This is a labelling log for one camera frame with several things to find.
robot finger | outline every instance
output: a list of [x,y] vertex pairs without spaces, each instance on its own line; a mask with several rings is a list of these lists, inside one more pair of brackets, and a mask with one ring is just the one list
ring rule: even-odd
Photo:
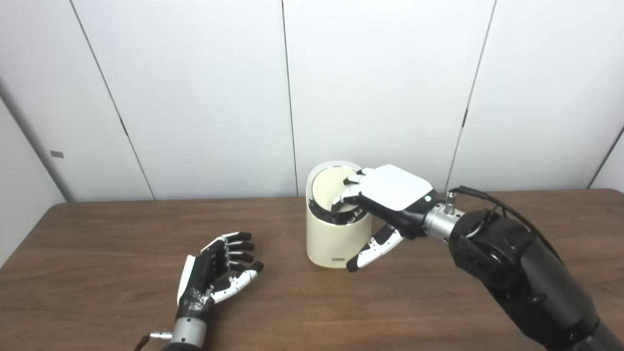
[[334,201],[332,201],[331,213],[338,213],[338,211],[340,211],[340,208],[342,208],[342,206],[345,204],[357,205],[360,194],[361,191],[359,184],[350,186],[347,190],[336,196]]
[[210,244],[206,245],[201,250],[201,253],[203,255],[206,254],[207,251],[210,251],[211,254],[215,254],[223,247],[222,244],[244,242],[248,240],[251,240],[251,234],[247,232],[234,232],[229,234],[223,234],[210,242]]
[[236,241],[249,241],[251,240],[251,234],[247,232],[234,232],[229,234],[221,235],[225,238],[226,242],[236,242]]
[[343,184],[344,185],[359,184],[362,181],[363,177],[365,177],[365,175],[363,174],[350,175],[345,180],[343,180]]
[[252,263],[253,256],[242,251],[230,251],[230,261],[243,261]]
[[359,171],[357,171],[357,174],[362,174],[362,175],[365,176],[365,175],[370,174],[370,173],[372,173],[374,171],[375,171],[374,168],[362,168]]
[[238,250],[243,250],[243,251],[253,251],[253,249],[256,248],[255,245],[253,245],[251,242],[249,241],[234,241],[234,242],[228,242],[227,243],[227,247],[229,251],[238,251]]
[[394,227],[386,224],[377,232],[371,241],[364,245],[362,250],[347,261],[347,270],[355,272],[356,270],[368,265],[372,261],[380,258],[388,253],[403,240],[403,236]]
[[251,281],[258,276],[262,271],[264,265],[260,261],[256,261],[249,266],[249,268],[238,273],[235,277],[223,277],[218,279],[213,285],[212,293],[210,297],[216,304],[234,296],[246,287]]

wooden table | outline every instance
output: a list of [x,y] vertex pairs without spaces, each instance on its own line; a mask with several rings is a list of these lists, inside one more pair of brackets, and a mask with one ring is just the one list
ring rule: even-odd
[[[624,337],[624,195],[493,194],[544,232]],[[354,274],[315,266],[303,198],[57,205],[0,270],[0,349],[132,350],[171,330],[185,256],[237,230],[254,234],[265,269],[218,305],[206,350],[541,350],[433,239]]]

black finger segment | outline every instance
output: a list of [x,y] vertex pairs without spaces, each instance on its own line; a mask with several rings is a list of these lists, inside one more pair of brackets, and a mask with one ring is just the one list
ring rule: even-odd
[[356,270],[358,270],[358,256],[354,256],[352,259],[347,261],[347,270],[349,272],[355,272]]
[[386,224],[379,230],[379,232],[377,232],[377,234],[373,236],[373,238],[375,239],[377,244],[382,245],[383,243],[388,241],[388,239],[390,239],[392,233],[394,233],[394,228]]
[[238,273],[242,273],[247,270],[247,267],[240,262],[230,261],[230,269],[235,270]]
[[229,277],[221,277],[219,279],[217,279],[215,281],[214,284],[212,284],[213,290],[212,292],[218,292],[221,290],[225,290],[227,288],[229,288],[230,286],[232,286],[232,283],[230,282],[230,278]]
[[223,235],[227,242],[236,242],[236,241],[248,241],[251,240],[251,233],[247,232],[238,232],[232,234]]
[[249,268],[247,268],[248,270],[255,270],[256,272],[260,273],[262,272],[262,270],[265,268],[265,265],[260,262],[260,261],[256,261],[254,263],[252,263]]
[[256,245],[252,244],[249,241],[234,241],[234,242],[228,243],[228,249],[230,249],[230,251],[238,251],[238,250],[253,251],[253,249],[255,248],[256,248]]
[[240,252],[240,251],[236,251],[236,252],[230,251],[230,260],[252,263],[253,256],[250,254],[246,254],[244,252]]

open robotic hand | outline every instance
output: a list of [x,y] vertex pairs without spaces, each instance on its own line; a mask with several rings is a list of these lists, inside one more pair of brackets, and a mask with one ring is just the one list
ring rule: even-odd
[[[387,222],[347,262],[350,272],[403,238],[431,236],[447,244],[456,266],[479,279],[516,326],[547,350],[624,351],[548,240],[503,202],[463,186],[444,201],[426,180],[392,165],[362,169],[344,183],[351,186],[333,201],[332,212],[357,204]],[[494,208],[463,213],[455,208],[457,194]]]
[[[264,267],[246,253],[255,248],[249,240],[251,234],[244,232],[221,235],[204,247],[199,256],[187,256],[178,286],[173,332],[146,335],[135,351],[150,338],[169,340],[163,351],[201,350],[214,306],[241,291]],[[239,261],[251,265],[246,267]]]

white wall panel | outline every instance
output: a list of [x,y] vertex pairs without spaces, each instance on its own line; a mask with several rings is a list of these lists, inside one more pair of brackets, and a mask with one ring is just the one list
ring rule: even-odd
[[602,188],[624,192],[624,138],[622,137],[592,183],[592,189]]
[[586,188],[624,125],[624,2],[499,1],[449,186]]
[[153,199],[69,1],[1,1],[0,48],[3,98],[69,200]]
[[493,4],[285,0],[300,194],[332,159],[443,190]]
[[60,202],[61,192],[0,100],[0,267]]
[[279,0],[74,4],[157,199],[295,195]]

